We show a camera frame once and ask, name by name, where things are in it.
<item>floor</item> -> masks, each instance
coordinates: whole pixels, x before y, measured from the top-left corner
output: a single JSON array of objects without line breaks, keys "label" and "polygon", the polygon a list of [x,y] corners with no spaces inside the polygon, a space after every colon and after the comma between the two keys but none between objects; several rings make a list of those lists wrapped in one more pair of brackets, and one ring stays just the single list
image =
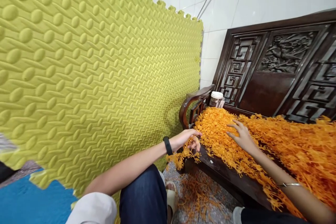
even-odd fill
[{"label": "floor", "polygon": [[[14,181],[33,173],[34,171],[38,170],[40,167],[34,161],[28,161],[23,168],[15,173],[12,177],[7,179],[5,182],[0,184],[0,188],[7,186]],[[181,178],[180,174],[176,171],[175,165],[173,163],[168,164],[168,169],[164,170],[163,175],[165,177],[165,181],[174,181],[177,189],[179,191],[179,198],[183,198],[183,194],[181,192],[181,180],[185,179]],[[232,224],[232,212],[236,206],[240,206],[236,199],[232,197],[226,190],[220,187],[216,182],[213,181],[211,183],[212,187],[217,188],[217,193],[215,195],[210,195],[213,199],[215,199],[219,204],[220,207],[210,206],[210,212],[207,212],[207,216],[210,216],[212,221],[209,219],[204,221],[199,213],[195,213],[194,219],[189,220],[189,223],[195,224],[204,224],[204,223],[216,223],[216,224]],[[173,224],[184,224],[187,223],[188,220],[187,214],[178,209],[173,217]]]},{"label": "floor", "polygon": [[[163,172],[165,181],[174,181],[176,187],[178,189],[179,198],[182,198],[181,195],[181,179],[179,173],[175,169],[175,165],[173,163],[168,164],[169,168]],[[210,195],[210,197],[214,197],[218,202],[220,202],[220,208],[211,206],[210,213],[208,212],[207,215],[210,215],[212,218],[211,221],[204,221],[200,217],[199,214],[195,214],[194,220],[190,221],[189,223],[196,223],[196,224],[204,224],[204,223],[216,223],[216,224],[232,224],[232,212],[236,206],[241,206],[238,201],[232,197],[226,190],[220,187],[216,182],[213,181],[214,186],[218,186],[219,192],[215,195]],[[177,210],[174,217],[173,217],[173,224],[182,224],[186,223],[187,215],[185,212],[181,210]]]},{"label": "floor", "polygon": [[29,160],[23,165],[23,167],[18,172],[16,172],[14,175],[8,178],[6,181],[0,183],[0,188],[5,187],[15,182],[16,180],[19,180],[24,176],[27,176],[35,172],[38,169],[40,169],[40,166],[36,164],[33,160]]}]

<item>foot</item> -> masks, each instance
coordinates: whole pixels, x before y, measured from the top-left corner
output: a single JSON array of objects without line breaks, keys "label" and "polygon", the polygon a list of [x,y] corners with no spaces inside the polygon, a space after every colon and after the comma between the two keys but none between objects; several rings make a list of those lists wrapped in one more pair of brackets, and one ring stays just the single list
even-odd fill
[{"label": "foot", "polygon": [[[174,185],[171,183],[166,184],[166,189],[175,191]],[[173,210],[170,206],[168,206],[168,224],[171,223],[173,218]]]}]

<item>black wristband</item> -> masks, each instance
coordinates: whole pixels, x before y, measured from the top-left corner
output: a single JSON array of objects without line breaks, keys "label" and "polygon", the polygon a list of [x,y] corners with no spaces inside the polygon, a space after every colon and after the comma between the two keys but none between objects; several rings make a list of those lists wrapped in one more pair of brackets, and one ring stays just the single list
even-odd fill
[{"label": "black wristband", "polygon": [[170,146],[169,137],[165,136],[163,138],[164,144],[166,146],[167,154],[171,156],[173,154],[172,147]]}]

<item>silver bracelet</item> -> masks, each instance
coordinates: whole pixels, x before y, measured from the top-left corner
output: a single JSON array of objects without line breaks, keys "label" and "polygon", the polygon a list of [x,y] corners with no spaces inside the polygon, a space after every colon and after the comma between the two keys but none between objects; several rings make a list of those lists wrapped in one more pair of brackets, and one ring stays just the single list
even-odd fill
[{"label": "silver bracelet", "polygon": [[287,187],[287,186],[301,186],[299,183],[282,183],[282,184],[279,184],[279,185],[277,185],[277,186],[279,186],[279,187]]}]

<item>white cup lid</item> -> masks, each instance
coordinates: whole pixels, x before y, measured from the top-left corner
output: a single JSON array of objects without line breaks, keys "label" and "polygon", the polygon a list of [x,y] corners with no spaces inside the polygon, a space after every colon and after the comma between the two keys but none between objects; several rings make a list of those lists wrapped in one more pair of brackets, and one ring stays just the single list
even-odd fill
[{"label": "white cup lid", "polygon": [[222,99],[223,96],[224,95],[221,92],[212,91],[212,93],[211,93],[211,97],[215,98],[215,99]]}]

